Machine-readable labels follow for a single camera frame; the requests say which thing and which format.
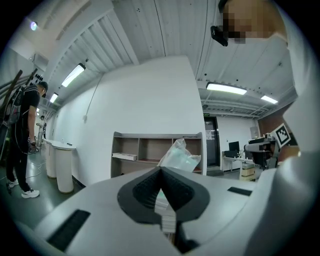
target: black rubber pad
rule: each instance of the black rubber pad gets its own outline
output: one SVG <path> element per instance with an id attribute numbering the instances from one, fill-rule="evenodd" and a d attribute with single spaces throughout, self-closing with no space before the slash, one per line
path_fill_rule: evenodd
<path id="1" fill-rule="evenodd" d="M 244 195 L 244 196 L 250 196 L 252 191 L 251 190 L 246 190 L 246 189 L 242 189 L 242 188 L 238 188 L 238 187 L 230 187 L 228 189 L 228 191 L 230 192 L 233 192 L 233 193 L 237 193 L 237 194 L 240 194 L 240 195 Z"/>
<path id="2" fill-rule="evenodd" d="M 84 210 L 76 210 L 54 234 L 47 240 L 49 244 L 64 252 L 74 239 L 82 225 L 86 222 L 90 213 Z"/>

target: black t-shirt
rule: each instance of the black t-shirt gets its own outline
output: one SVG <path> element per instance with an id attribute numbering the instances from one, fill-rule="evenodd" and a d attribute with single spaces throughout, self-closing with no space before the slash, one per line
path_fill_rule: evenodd
<path id="1" fill-rule="evenodd" d="M 28 114 L 30 106 L 38 107 L 40 94 L 36 85 L 25 88 L 20 110 L 20 120 L 18 121 L 24 131 L 28 131 Z"/>

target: black pants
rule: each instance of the black pants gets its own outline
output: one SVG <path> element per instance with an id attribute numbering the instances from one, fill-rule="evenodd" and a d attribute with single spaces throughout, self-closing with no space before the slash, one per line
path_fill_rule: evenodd
<path id="1" fill-rule="evenodd" d="M 28 159 L 28 132 L 21 128 L 13 127 L 11 130 L 9 155 L 6 160 L 6 177 L 9 181 L 18 179 L 20 188 L 27 192 L 30 190 L 26 182 L 27 159 Z"/>

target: ceiling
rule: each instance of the ceiling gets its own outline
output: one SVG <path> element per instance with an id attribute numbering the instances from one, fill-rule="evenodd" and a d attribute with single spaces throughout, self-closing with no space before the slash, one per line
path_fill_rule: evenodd
<path id="1" fill-rule="evenodd" d="M 85 8 L 74 11 L 76 17 L 69 16 L 64 25 L 59 24 L 64 34 L 46 70 L 48 94 L 59 94 L 57 104 L 96 79 L 99 73 L 172 55 L 187 55 L 206 113 L 256 119 L 297 97 L 289 51 L 280 38 L 246 44 L 229 40 L 228 47 L 212 40 L 210 27 L 219 16 L 216 0 L 114 0 L 113 9 L 101 11 L 78 34 L 68 37 L 84 19 L 85 12 L 90 12 L 100 1 L 67 1 L 73 2 L 78 10 Z M 64 13 L 67 7 L 61 2 L 66 1 L 58 2 L 60 6 L 54 5 L 53 10 Z M 46 29 L 46 24 L 55 23 L 44 19 L 41 24 Z M 87 69 L 67 88 L 61 86 L 69 72 L 87 58 Z M 237 95 L 209 91 L 208 82 L 235 85 L 248 92 Z M 278 104 L 261 100 L 263 95 L 278 100 Z"/>

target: white sneaker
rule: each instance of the white sneaker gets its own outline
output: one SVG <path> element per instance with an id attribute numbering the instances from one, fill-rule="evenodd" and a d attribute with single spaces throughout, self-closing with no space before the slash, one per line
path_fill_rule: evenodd
<path id="1" fill-rule="evenodd" d="M 12 189 L 14 186 L 19 185 L 19 182 L 17 179 L 15 179 L 13 182 L 9 180 L 8 184 L 9 184 L 10 189 Z"/>
<path id="2" fill-rule="evenodd" d="M 39 195 L 40 195 L 39 190 L 33 190 L 32 188 L 30 188 L 30 190 L 27 192 L 22 191 L 21 193 L 21 196 L 23 198 L 36 198 Z"/>

